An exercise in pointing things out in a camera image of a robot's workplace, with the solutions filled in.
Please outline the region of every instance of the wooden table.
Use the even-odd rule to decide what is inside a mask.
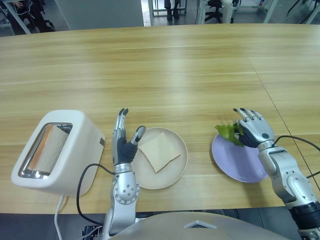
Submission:
[[[271,180],[241,183],[210,156],[216,124],[234,107],[261,112],[277,136],[320,144],[320,26],[206,24],[63,31],[0,38],[0,212],[53,213],[59,196],[20,188],[10,175],[40,119],[55,109],[85,112],[106,134],[101,164],[112,168],[115,117],[129,108],[128,135],[143,124],[181,135],[189,159],[182,178],[142,189],[137,211],[282,206]],[[301,172],[320,170],[305,143],[279,142]],[[85,213],[105,213],[112,177],[98,170],[80,198]],[[310,179],[320,198],[320,178]],[[74,197],[62,213],[76,213]]]

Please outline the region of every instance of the person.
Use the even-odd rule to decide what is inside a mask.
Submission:
[[[222,23],[230,24],[232,11],[233,11],[233,0],[221,0],[222,3]]]
[[[16,11],[22,21],[24,18],[27,18],[33,28],[37,27],[40,33],[53,32],[53,29],[47,26],[44,18],[42,17],[40,8],[36,1],[14,1],[12,2],[12,8]],[[25,34],[25,31],[21,28],[10,12],[8,12],[7,18],[12,26],[14,35]]]
[[[164,8],[166,9],[167,15],[166,19],[168,21],[172,21],[172,16],[174,19],[179,19],[179,12],[178,12],[178,4],[180,3],[180,0],[174,0],[174,8],[173,8],[173,13],[171,10],[171,1],[170,0],[164,0]]]

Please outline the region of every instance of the round plate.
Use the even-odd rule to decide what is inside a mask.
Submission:
[[[169,187],[182,176],[187,166],[187,146],[183,139],[174,131],[163,127],[148,128],[141,138],[139,144],[142,145],[154,139],[161,133],[165,133],[170,140],[170,143],[172,143],[179,151],[180,156],[170,161],[164,168],[155,173],[149,160],[146,158],[143,152],[138,149],[131,165],[135,172],[136,180],[138,181],[139,185],[145,189],[154,190]]]
[[[218,134],[212,142],[212,155],[229,177],[244,183],[257,183],[268,174],[262,166],[257,148],[234,145]]]

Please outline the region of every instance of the beige plate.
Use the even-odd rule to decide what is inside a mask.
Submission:
[[[132,162],[132,168],[138,183],[145,189],[164,189],[169,187],[182,176],[187,166],[187,146],[183,139],[174,131],[163,127],[148,128],[139,144],[144,144],[161,133],[166,134],[181,155],[170,161],[164,168],[158,171],[158,173],[155,173],[146,156],[138,149]]]

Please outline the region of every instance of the robotic arm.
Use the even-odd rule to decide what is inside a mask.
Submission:
[[[274,146],[275,134],[264,117],[253,110],[234,108],[243,119],[237,122],[243,135],[235,137],[244,145],[258,148],[258,157],[299,228],[303,240],[320,239],[320,203],[310,181],[300,172],[297,161],[281,146]]]
[[[128,111],[123,108],[119,112],[112,135],[115,174],[110,191],[112,203],[103,225],[103,240],[107,240],[131,226],[136,220],[136,203],[140,195],[140,187],[132,170],[131,162],[136,155],[138,143],[146,128],[144,126],[138,127],[131,140],[127,142],[125,119]]]

